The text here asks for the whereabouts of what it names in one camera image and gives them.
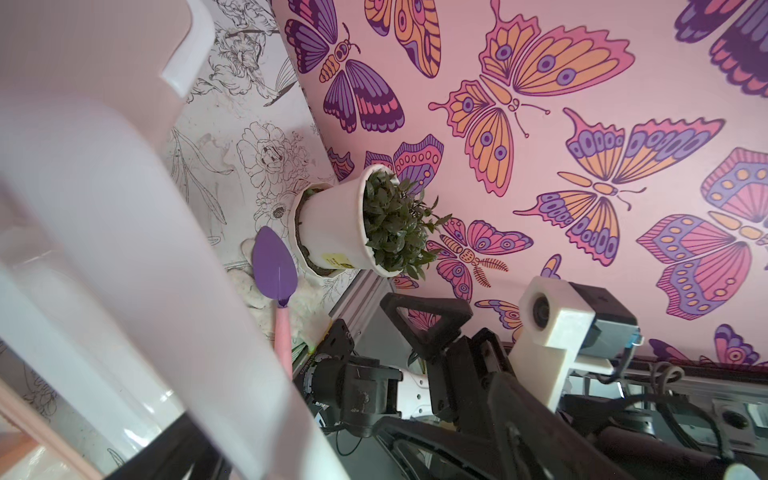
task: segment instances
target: white container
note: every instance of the white container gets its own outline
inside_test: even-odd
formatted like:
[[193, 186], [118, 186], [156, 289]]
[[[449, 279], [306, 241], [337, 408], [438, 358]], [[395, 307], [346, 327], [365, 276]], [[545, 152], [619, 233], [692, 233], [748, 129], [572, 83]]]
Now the white container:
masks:
[[400, 273], [400, 270], [390, 272], [376, 265], [373, 249], [366, 246], [368, 237], [362, 225], [362, 196], [366, 180], [379, 170], [391, 172], [384, 165], [372, 165], [355, 180], [323, 190], [304, 202], [299, 235], [301, 244], [310, 251], [312, 263], [331, 270], [373, 270], [380, 276]]

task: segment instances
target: cable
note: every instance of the cable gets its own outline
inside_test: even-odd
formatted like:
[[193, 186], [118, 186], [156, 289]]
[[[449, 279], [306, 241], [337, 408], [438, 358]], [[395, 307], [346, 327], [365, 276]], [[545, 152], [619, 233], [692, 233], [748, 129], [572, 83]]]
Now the cable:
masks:
[[627, 367], [629, 366], [629, 363], [632, 361], [632, 357], [634, 357], [634, 350], [637, 348], [637, 345], [634, 343], [632, 346], [629, 346], [624, 349], [624, 353], [621, 355], [621, 360], [619, 360], [619, 364], [616, 365], [616, 368], [614, 369], [614, 373], [611, 376], [605, 377], [602, 375], [596, 375], [598, 381], [602, 383], [603, 385], [610, 385], [613, 382], [617, 382], [624, 378], [624, 372], [627, 371]]
[[320, 427], [320, 431], [328, 435], [329, 433], [340, 432], [346, 428], [343, 423], [332, 425], [330, 427]]
[[715, 439], [717, 439], [718, 455], [724, 459], [733, 459], [733, 451], [730, 449], [727, 438], [723, 435], [720, 427], [712, 417], [693, 403], [676, 396], [645, 393], [643, 395], [628, 396], [623, 399], [612, 399], [601, 404], [599, 411], [596, 412], [595, 415], [590, 415], [589, 417], [582, 419], [580, 425], [576, 429], [582, 436], [586, 437], [598, 429], [600, 425], [603, 425], [614, 413], [623, 412], [628, 406], [634, 403], [646, 401], [654, 402], [657, 406], [665, 406], [668, 404], [684, 407], [706, 420], [715, 435]]
[[[672, 377], [675, 375], [677, 375], [677, 378], [672, 380]], [[657, 395], [666, 395], [667, 384], [676, 382], [682, 379], [684, 376], [685, 370], [681, 369], [679, 366], [672, 365], [669, 362], [657, 362], [650, 369], [650, 388]], [[664, 404], [657, 405], [656, 410], [661, 415], [664, 423], [667, 424], [667, 427], [669, 427], [669, 429], [672, 431], [672, 435], [674, 435], [674, 437], [678, 442], [681, 443], [682, 446], [701, 451], [701, 446], [699, 443], [693, 437], [688, 435], [688, 432], [683, 429], [669, 406]]]
[[355, 450], [357, 450], [357, 447], [359, 447], [359, 446], [360, 446], [360, 442], [362, 442], [362, 437], [360, 437], [359, 439], [357, 439], [357, 445], [355, 445], [355, 448], [354, 448], [354, 449], [352, 449], [352, 450], [351, 450], [349, 453], [341, 453], [341, 450], [339, 450], [339, 433], [338, 433], [338, 432], [336, 432], [336, 451], [337, 451], [337, 452], [339, 453], [339, 455], [340, 455], [340, 456], [342, 456], [342, 457], [348, 457], [348, 456], [350, 456], [351, 454], [355, 453]]

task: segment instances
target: butterfly wing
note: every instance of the butterfly wing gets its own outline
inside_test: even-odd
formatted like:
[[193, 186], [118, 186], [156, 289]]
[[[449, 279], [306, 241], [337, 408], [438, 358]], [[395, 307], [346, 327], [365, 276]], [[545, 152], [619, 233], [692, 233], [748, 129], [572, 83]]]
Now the butterfly wing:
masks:
[[728, 301], [750, 271], [752, 254], [744, 242], [668, 266], [656, 286], [670, 298], [667, 313], [694, 320]]
[[654, 349], [654, 355], [660, 362], [672, 362], [678, 365], [695, 365], [696, 363], [683, 355], [683, 353], [672, 345], [661, 340], [648, 340], [650, 346]]
[[593, 260], [603, 266], [611, 265], [619, 248], [619, 219], [611, 201], [601, 197], [565, 235], [576, 247], [592, 255]]
[[408, 320], [417, 329], [427, 331], [440, 320], [440, 315], [419, 310], [408, 310]]
[[418, 195], [437, 174], [442, 160], [443, 145], [431, 134], [417, 144], [403, 142], [395, 152], [394, 171], [402, 181], [410, 180], [411, 195]]
[[435, 0], [396, 0], [395, 35], [424, 76], [437, 76], [441, 45]]
[[443, 260], [437, 264], [437, 273], [453, 285], [456, 298], [472, 299], [472, 275], [467, 266], [459, 260]]
[[296, 51], [296, 65], [301, 73], [309, 73], [325, 60], [330, 50], [320, 35], [292, 18], [286, 22], [286, 40]]
[[757, 0], [710, 49], [712, 63], [749, 95], [768, 97], [768, 0]]
[[627, 52], [628, 40], [607, 37], [607, 30], [557, 27], [527, 51], [512, 87], [524, 95], [563, 95], [615, 77], [634, 63], [634, 55]]
[[339, 25], [333, 0], [288, 0], [291, 11], [307, 20], [330, 43], [339, 40]]
[[701, 194], [721, 210], [762, 222], [768, 217], [768, 154], [736, 148], [707, 177]]
[[477, 80], [462, 80], [462, 86], [452, 91], [444, 104], [431, 102], [429, 110], [444, 108], [448, 112], [448, 126], [454, 137], [464, 137], [478, 116], [496, 102], [489, 97]]
[[563, 257], [561, 257], [559, 253], [549, 257], [549, 260], [547, 260], [547, 263], [544, 265], [544, 268], [541, 269], [541, 273], [539, 275], [545, 276], [547, 278], [559, 279], [560, 276], [558, 275], [558, 268], [560, 268], [560, 262], [562, 261], [562, 258]]
[[658, 123], [649, 120], [635, 125], [624, 149], [614, 184], [628, 184], [653, 175], [688, 158], [711, 140], [725, 120], [705, 121], [703, 118], [686, 123], [669, 118]]
[[464, 245], [465, 247], [468, 246], [467, 227], [460, 219], [456, 217], [449, 218], [449, 220], [442, 225], [442, 229], [461, 245]]
[[333, 167], [333, 173], [336, 174], [338, 181], [344, 180], [352, 173], [352, 170], [355, 170], [355, 164], [352, 162], [349, 152], [340, 157], [331, 147], [328, 149], [328, 159], [331, 160], [331, 167]]
[[357, 128], [355, 100], [352, 97], [352, 90], [349, 88], [349, 81], [344, 70], [339, 70], [336, 78], [331, 82], [323, 102], [323, 110], [338, 118], [341, 128], [346, 133], [351, 134]]
[[437, 259], [443, 260], [446, 258], [456, 258], [456, 255], [449, 249], [445, 248], [443, 245], [435, 242], [434, 240], [427, 240], [427, 251], [431, 252], [433, 250], [437, 250]]
[[484, 113], [472, 127], [464, 152], [475, 178], [485, 184], [485, 191], [503, 197], [512, 179], [512, 132], [509, 119], [501, 108]]
[[745, 343], [744, 338], [737, 335], [727, 323], [717, 327], [714, 342], [720, 366], [749, 369], [760, 358], [760, 354], [749, 343]]
[[616, 125], [587, 125], [570, 108], [563, 112], [574, 122], [574, 136], [565, 142], [568, 151], [587, 172], [607, 181], [621, 159], [624, 129], [617, 130]]
[[730, 233], [693, 215], [665, 217], [637, 239], [662, 263], [690, 260], [735, 241]]
[[395, 131], [403, 126], [406, 116], [400, 102], [381, 75], [357, 60], [347, 60], [346, 71], [365, 130]]
[[597, 194], [581, 190], [550, 192], [536, 197], [530, 210], [514, 210], [515, 215], [538, 215], [557, 227], [564, 228], [584, 215], [598, 199]]
[[533, 240], [520, 232], [500, 232], [490, 223], [475, 220], [467, 230], [469, 246], [484, 255], [505, 255], [533, 247]]
[[505, 302], [504, 300], [480, 300], [475, 302], [475, 306], [493, 309], [498, 313], [498, 320], [506, 329], [515, 330], [522, 326], [520, 309], [517, 305]]
[[717, 30], [739, 9], [744, 0], [689, 0], [674, 27], [675, 38], [685, 43], [695, 43]]
[[478, 59], [484, 74], [509, 86], [515, 65], [541, 29], [536, 17], [525, 20], [522, 15], [517, 15], [511, 22], [503, 22], [498, 11], [499, 0], [491, 0], [491, 9], [496, 16], [496, 25], [485, 35], [485, 50]]
[[395, 288], [399, 288], [401, 290], [412, 290], [419, 288], [419, 283], [404, 273], [400, 273], [398, 276], [393, 277], [392, 282], [395, 284]]
[[366, 0], [366, 18], [373, 31], [386, 37], [392, 21], [392, 0]]
[[366, 151], [366, 168], [371, 165], [384, 165], [392, 171], [395, 171], [395, 164], [392, 157], [384, 154], [376, 154], [372, 151]]

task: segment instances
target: wall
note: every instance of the wall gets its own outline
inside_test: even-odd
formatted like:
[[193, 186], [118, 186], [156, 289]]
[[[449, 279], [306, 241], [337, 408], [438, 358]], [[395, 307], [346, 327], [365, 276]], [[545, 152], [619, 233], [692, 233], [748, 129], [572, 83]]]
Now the wall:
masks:
[[467, 333], [511, 340], [525, 285], [558, 267], [638, 317], [640, 353], [746, 368], [768, 348], [766, 5], [273, 8], [339, 179], [394, 157], [468, 229], [433, 236], [461, 258], [400, 279], [410, 293], [466, 298]]

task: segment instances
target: potted plant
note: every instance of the potted plant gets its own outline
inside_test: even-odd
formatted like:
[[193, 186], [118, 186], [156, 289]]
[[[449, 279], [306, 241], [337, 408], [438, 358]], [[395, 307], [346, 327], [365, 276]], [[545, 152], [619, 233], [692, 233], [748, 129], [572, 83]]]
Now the potted plant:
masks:
[[335, 187], [310, 185], [289, 222], [300, 263], [321, 276], [362, 269], [423, 278], [423, 266], [437, 257], [426, 250], [427, 237], [451, 216], [435, 215], [437, 200], [429, 207], [424, 192], [416, 197], [412, 189], [410, 180], [400, 182], [383, 165]]

